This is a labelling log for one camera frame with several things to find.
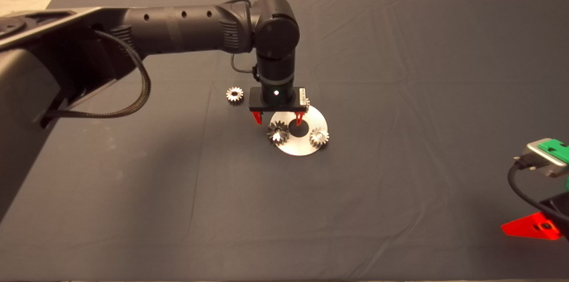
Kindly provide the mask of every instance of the dark gray tablecloth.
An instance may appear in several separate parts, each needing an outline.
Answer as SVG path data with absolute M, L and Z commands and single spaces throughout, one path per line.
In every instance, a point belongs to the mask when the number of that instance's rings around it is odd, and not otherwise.
M 567 241 L 500 230 L 534 212 L 506 183 L 512 156 L 569 140 L 569 0 L 289 1 L 328 148 L 270 147 L 224 98 L 255 84 L 229 55 L 151 56 L 140 112 L 58 122 L 0 224 L 0 280 L 569 278 Z M 139 87 L 134 72 L 79 108 Z M 520 178 L 537 199 L 564 188 Z

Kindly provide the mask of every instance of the metal disc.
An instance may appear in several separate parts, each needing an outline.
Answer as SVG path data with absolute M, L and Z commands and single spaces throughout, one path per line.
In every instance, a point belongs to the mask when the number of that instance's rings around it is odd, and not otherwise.
M 288 125 L 288 123 L 296 119 L 297 116 L 293 112 L 275 112 L 272 115 L 271 122 L 283 121 Z M 289 139 L 284 144 L 277 146 L 279 150 L 291 156 L 307 156 L 318 151 L 319 148 L 315 148 L 310 144 L 310 132 L 315 128 L 322 128 L 328 131 L 326 119 L 319 110 L 314 106 L 310 106 L 302 120 L 309 125 L 309 131 L 302 137 L 290 134 Z

